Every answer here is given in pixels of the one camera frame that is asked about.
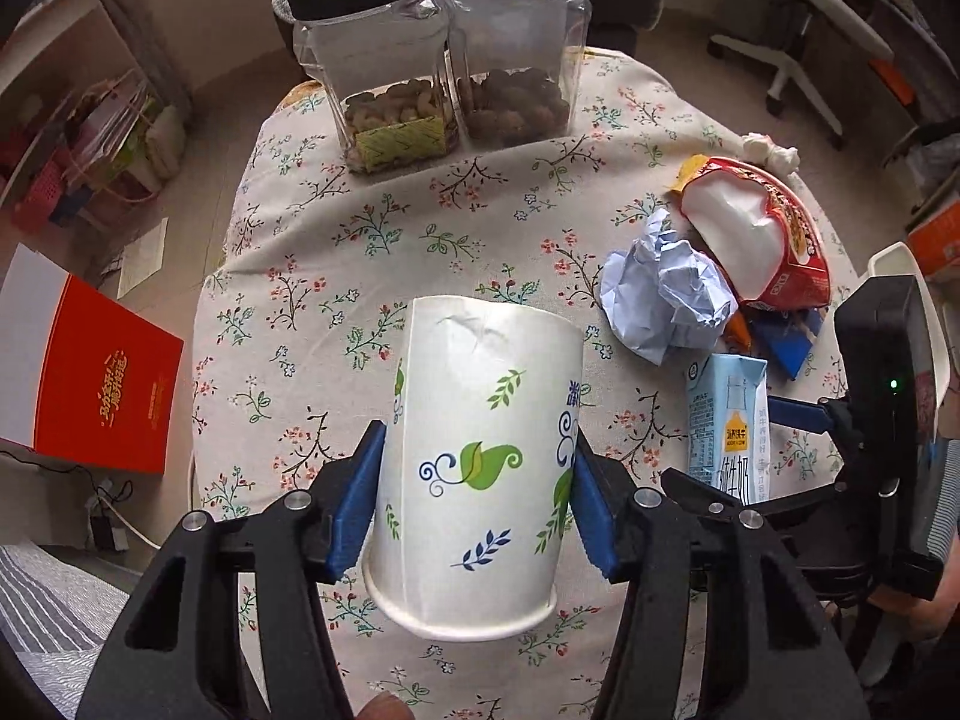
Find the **person's right hand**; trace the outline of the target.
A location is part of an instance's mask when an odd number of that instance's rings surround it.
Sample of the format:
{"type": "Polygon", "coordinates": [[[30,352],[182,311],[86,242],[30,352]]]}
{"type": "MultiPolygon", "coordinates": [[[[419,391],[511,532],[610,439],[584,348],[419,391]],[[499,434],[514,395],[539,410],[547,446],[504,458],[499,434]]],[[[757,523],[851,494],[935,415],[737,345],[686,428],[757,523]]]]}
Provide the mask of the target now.
{"type": "Polygon", "coordinates": [[[932,600],[882,587],[869,596],[869,601],[884,613],[892,613],[908,640],[934,639],[958,616],[958,578],[944,578],[932,600]]]}

